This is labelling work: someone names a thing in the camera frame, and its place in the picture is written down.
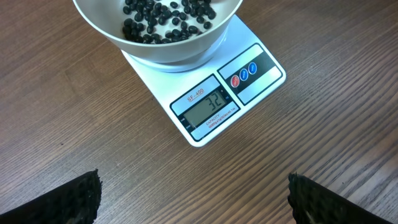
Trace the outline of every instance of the white bowl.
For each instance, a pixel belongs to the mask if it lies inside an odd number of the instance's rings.
[[[181,0],[174,1],[178,3],[177,10],[183,11]],[[195,37],[193,35],[188,40],[171,44],[139,44],[126,40],[122,33],[123,21],[127,18],[133,19],[135,15],[135,12],[131,15],[123,13],[124,0],[73,0],[83,18],[121,50],[135,57],[157,63],[178,62],[208,49],[227,28],[242,1],[212,0],[210,5],[217,16],[212,21],[207,16],[203,16],[206,21],[210,21],[213,24],[213,27],[202,35]],[[174,10],[170,7],[172,0],[161,0],[159,2],[167,5],[171,11]],[[171,20],[168,19],[164,26],[156,25],[155,33],[164,38],[166,31],[176,28],[180,29],[179,26],[173,25]],[[190,15],[188,15],[186,22],[188,25],[197,26],[202,32],[205,31],[203,24],[197,23],[196,18],[192,18]]]

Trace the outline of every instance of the wooden table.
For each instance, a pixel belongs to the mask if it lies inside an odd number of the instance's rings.
[[[398,2],[245,0],[287,81],[191,147],[71,0],[0,8],[0,213],[99,169],[97,223],[295,223],[298,172],[398,223]]]

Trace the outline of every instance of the digital kitchen scale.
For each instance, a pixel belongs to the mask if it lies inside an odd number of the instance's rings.
[[[183,62],[159,64],[123,54],[196,147],[216,137],[286,79],[285,70],[237,16],[208,50]]]

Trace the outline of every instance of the blue button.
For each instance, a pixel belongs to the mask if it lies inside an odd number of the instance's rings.
[[[249,78],[248,71],[244,68],[241,70],[241,73],[239,74],[239,77],[241,78],[242,81],[246,81]]]
[[[256,72],[257,72],[257,65],[256,65],[256,63],[254,63],[254,62],[250,63],[250,65],[249,65],[249,73],[250,73],[251,75],[254,75]]]

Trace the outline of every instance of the black bean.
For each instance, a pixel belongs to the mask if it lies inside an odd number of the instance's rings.
[[[137,4],[132,3],[129,7],[131,11],[135,11],[137,9]]]
[[[145,29],[145,27],[144,27],[144,25],[143,25],[142,23],[138,23],[138,24],[137,24],[137,30],[138,30],[138,32],[144,31],[144,29]]]
[[[131,26],[132,29],[137,29],[137,23],[136,22],[132,22],[130,26]]]
[[[143,10],[144,10],[144,6],[142,6],[142,5],[137,5],[137,9],[136,9],[136,11],[137,12],[143,12]]]
[[[173,9],[176,9],[176,8],[178,8],[178,3],[177,3],[177,2],[171,2],[171,3],[170,3],[170,6],[171,6]]]
[[[150,18],[149,21],[148,21],[148,25],[152,26],[152,27],[156,26],[157,25],[156,18]]]
[[[144,43],[144,39],[143,39],[141,36],[137,36],[136,39],[135,39],[135,41],[136,41],[137,43]]]
[[[210,12],[209,12],[209,16],[208,16],[208,17],[209,17],[209,19],[212,19],[212,20],[213,20],[213,19],[216,17],[216,12],[215,12],[215,11],[213,11],[213,10],[212,10],[212,11],[210,11]]]
[[[130,26],[124,26],[122,28],[123,34],[130,34],[131,33],[131,27]]]
[[[125,34],[124,38],[126,38],[126,40],[134,40],[134,37],[131,34]]]
[[[197,33],[198,33],[198,28],[195,27],[195,26],[189,26],[189,27],[188,27],[188,31],[189,31],[191,34],[197,34]]]
[[[185,20],[187,19],[187,15],[186,15],[185,13],[181,12],[181,13],[180,13],[180,19],[181,19],[182,21],[185,21]]]
[[[138,32],[138,30],[136,30],[136,29],[133,29],[133,30],[131,31],[131,35],[132,35],[132,36],[134,36],[134,37],[137,37],[137,36],[139,36],[139,32]]]
[[[184,7],[184,12],[185,12],[186,14],[189,14],[189,13],[191,12],[191,7],[185,6],[185,7]]]
[[[174,35],[172,32],[168,32],[164,35],[166,38],[172,38]]]
[[[189,33],[188,30],[181,30],[181,35],[189,37],[189,36],[191,36],[191,33]]]
[[[148,28],[147,28],[147,33],[148,33],[148,34],[151,34],[151,33],[153,33],[153,32],[154,32],[154,27],[148,26]]]
[[[181,38],[179,38],[179,37],[172,37],[172,43],[175,43],[175,42],[178,42],[178,41],[181,41]]]
[[[162,14],[165,19],[170,19],[173,16],[173,14],[170,10],[167,10],[167,11],[163,12]]]
[[[203,18],[202,16],[198,16],[198,17],[197,17],[197,22],[200,23],[200,24],[202,24],[202,23],[205,22],[205,18]]]
[[[155,6],[155,1],[154,0],[147,1],[147,6],[151,6],[153,8]]]
[[[204,7],[204,8],[209,8],[210,7],[210,5],[208,3],[206,3],[206,2],[203,2],[202,4],[200,4],[200,6]]]
[[[188,29],[188,24],[185,21],[181,22],[181,29]]]
[[[160,35],[159,34],[152,34],[150,35],[154,40],[156,39],[160,39]]]
[[[160,10],[154,9],[150,14],[152,17],[158,17],[160,15]]]
[[[147,2],[146,1],[138,1],[137,3],[139,6],[146,6]]]
[[[177,17],[174,17],[174,19],[172,20],[172,24],[177,26],[180,23],[180,19]]]
[[[210,11],[211,11],[211,9],[206,7],[205,8],[205,15],[208,16]]]
[[[153,38],[149,35],[149,34],[145,34],[144,36],[142,36],[142,38],[146,41],[152,42]]]
[[[194,10],[194,9],[192,9],[192,10],[191,10],[191,16],[192,16],[193,18],[195,18],[195,17],[197,16],[197,11]]]
[[[203,25],[203,28],[210,29],[211,25],[212,25],[211,22],[205,22],[205,24]]]
[[[159,25],[164,25],[166,23],[166,19],[163,17],[160,17],[157,22],[159,23]]]
[[[130,15],[130,13],[131,13],[130,7],[129,7],[129,6],[124,6],[124,7],[123,7],[123,12],[124,12],[126,15]]]
[[[188,0],[182,0],[181,5],[183,6],[188,6]]]
[[[166,39],[166,38],[164,38],[163,40],[162,40],[162,43],[163,44],[169,44],[169,43],[171,43],[172,41],[170,40],[170,39]]]
[[[165,5],[163,5],[163,6],[160,8],[160,11],[161,11],[161,12],[165,12],[165,11],[167,11],[167,10],[169,10],[169,9],[168,9],[168,7],[165,6]]]
[[[204,7],[199,7],[199,8],[197,9],[197,15],[198,15],[198,16],[203,16],[204,13],[205,13],[205,8],[204,8]]]
[[[199,3],[192,3],[191,5],[192,9],[198,9],[200,7]]]
[[[154,7],[153,7],[153,6],[150,6],[150,5],[146,5],[144,9],[147,9],[147,10],[151,11],[151,10],[154,9]]]
[[[137,12],[137,14],[134,16],[134,19],[135,19],[137,22],[141,22],[144,18],[143,18],[143,16],[142,16],[141,12]]]
[[[130,18],[126,19],[126,20],[123,22],[123,24],[124,24],[125,26],[131,26],[131,24],[132,24],[132,19],[130,19]]]
[[[162,7],[162,3],[158,2],[155,4],[154,8],[160,10],[160,8]]]
[[[175,17],[178,17],[178,16],[180,15],[180,11],[174,10],[174,11],[172,12],[172,15],[175,16]]]
[[[174,29],[174,30],[172,31],[172,33],[173,33],[173,35],[174,35],[175,37],[181,37],[181,31],[179,31],[178,29]]]

